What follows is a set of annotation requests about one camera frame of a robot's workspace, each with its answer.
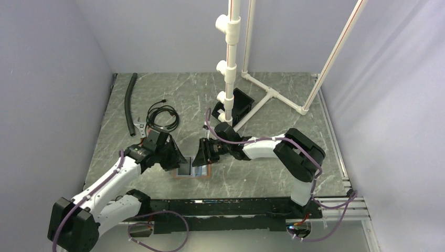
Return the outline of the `dark credit card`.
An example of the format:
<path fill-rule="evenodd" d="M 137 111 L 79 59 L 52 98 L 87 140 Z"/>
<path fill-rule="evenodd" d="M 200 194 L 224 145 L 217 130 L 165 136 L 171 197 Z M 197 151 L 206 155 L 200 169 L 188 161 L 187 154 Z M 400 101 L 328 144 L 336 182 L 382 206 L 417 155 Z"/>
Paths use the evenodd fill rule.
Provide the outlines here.
<path fill-rule="evenodd" d="M 192 158 L 190 156 L 186 157 L 186 162 L 181 163 L 177 169 L 177 176 L 191 176 L 192 171 Z"/>

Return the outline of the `black card tray box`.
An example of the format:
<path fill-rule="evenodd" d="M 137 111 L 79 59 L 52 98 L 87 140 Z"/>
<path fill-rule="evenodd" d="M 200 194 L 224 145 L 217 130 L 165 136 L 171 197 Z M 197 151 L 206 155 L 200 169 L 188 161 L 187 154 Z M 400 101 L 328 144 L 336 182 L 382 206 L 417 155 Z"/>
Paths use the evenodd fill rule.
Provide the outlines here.
<path fill-rule="evenodd" d="M 246 116 L 247 113 L 251 111 L 252 105 L 254 103 L 254 99 L 248 96 L 246 93 L 241 91 L 239 88 L 235 88 L 233 91 L 234 95 L 234 104 L 232 108 L 232 126 L 236 126 L 238 122 Z M 211 115 L 218 119 L 220 122 L 225 120 L 225 108 L 224 108 L 224 100 L 225 100 L 225 92 L 221 91 L 217 95 L 218 102 L 214 106 Z"/>

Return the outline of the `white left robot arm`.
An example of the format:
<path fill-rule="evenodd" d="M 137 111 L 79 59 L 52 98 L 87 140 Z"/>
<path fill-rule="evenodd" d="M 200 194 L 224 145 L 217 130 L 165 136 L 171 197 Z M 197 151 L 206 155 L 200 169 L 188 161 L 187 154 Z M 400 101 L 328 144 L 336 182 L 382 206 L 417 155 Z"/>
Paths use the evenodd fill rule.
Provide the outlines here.
<path fill-rule="evenodd" d="M 96 182 L 76 196 L 61 197 L 54 203 L 47 234 L 52 250 L 91 251 L 104 233 L 126 219 L 142 221 L 167 214 L 167 210 L 153 211 L 151 198 L 139 190 L 115 198 L 155 164 L 170 171 L 186 163 L 172 136 L 163 131 L 152 131 L 140 144 L 120 150 L 117 162 Z"/>

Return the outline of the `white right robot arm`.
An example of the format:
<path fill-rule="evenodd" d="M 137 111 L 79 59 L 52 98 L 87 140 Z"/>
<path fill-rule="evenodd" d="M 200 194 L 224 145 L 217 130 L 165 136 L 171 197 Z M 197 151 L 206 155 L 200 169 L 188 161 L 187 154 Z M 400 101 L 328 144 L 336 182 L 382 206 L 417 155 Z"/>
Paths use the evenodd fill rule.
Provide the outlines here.
<path fill-rule="evenodd" d="M 309 212 L 315 179 L 326 157 L 320 146 L 295 128 L 281 135 L 255 138 L 241 136 L 232 126 L 223 122 L 211 129 L 211 132 L 215 133 L 215 138 L 199 140 L 193 166 L 216 163 L 225 154 L 241 161 L 277 158 L 295 178 L 289 204 L 291 215 L 301 218 Z"/>

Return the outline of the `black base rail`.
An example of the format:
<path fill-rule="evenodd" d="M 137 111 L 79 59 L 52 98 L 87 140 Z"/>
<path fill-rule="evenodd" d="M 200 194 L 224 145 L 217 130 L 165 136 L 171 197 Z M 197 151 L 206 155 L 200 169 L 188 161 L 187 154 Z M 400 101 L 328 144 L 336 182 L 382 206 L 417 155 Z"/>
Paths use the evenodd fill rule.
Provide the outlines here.
<path fill-rule="evenodd" d="M 322 211 L 310 201 L 299 206 L 290 197 L 151 199 L 132 189 L 127 195 L 141 201 L 129 220 L 154 223 L 155 234 L 185 231 L 267 229 L 281 232 L 292 221 L 320 219 Z"/>

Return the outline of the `white pvc pipe frame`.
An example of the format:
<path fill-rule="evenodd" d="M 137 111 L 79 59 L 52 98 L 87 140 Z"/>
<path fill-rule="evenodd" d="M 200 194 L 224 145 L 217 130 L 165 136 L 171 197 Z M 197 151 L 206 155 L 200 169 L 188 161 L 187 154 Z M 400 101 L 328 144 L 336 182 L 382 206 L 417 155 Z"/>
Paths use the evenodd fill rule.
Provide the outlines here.
<path fill-rule="evenodd" d="M 296 35 L 285 35 L 286 29 L 291 26 L 280 21 L 266 21 L 266 7 L 279 4 L 280 1 L 249 1 L 247 9 L 243 11 L 238 20 L 231 21 L 228 14 L 222 14 L 216 19 L 217 29 L 226 32 L 229 26 L 237 25 L 242 29 L 239 32 L 239 43 L 236 56 L 236 66 L 228 66 L 227 58 L 216 65 L 216 70 L 222 75 L 223 84 L 230 84 L 233 88 L 236 81 L 246 80 L 265 92 L 251 108 L 251 110 L 234 122 L 235 129 L 244 126 L 255 113 L 262 109 L 271 99 L 277 99 L 297 112 L 306 115 L 311 104 L 321 89 L 329 71 L 334 66 L 337 57 L 352 32 L 356 22 L 363 12 L 367 1 L 357 1 L 352 7 L 346 24 L 344 25 L 333 48 L 328 50 L 323 42 L 332 41 L 332 34 L 323 39 L 320 34 L 303 38 L 301 42 Z M 310 92 L 299 98 L 286 97 L 283 92 L 272 87 L 271 83 L 261 81 L 256 72 L 309 72 L 312 75 Z"/>

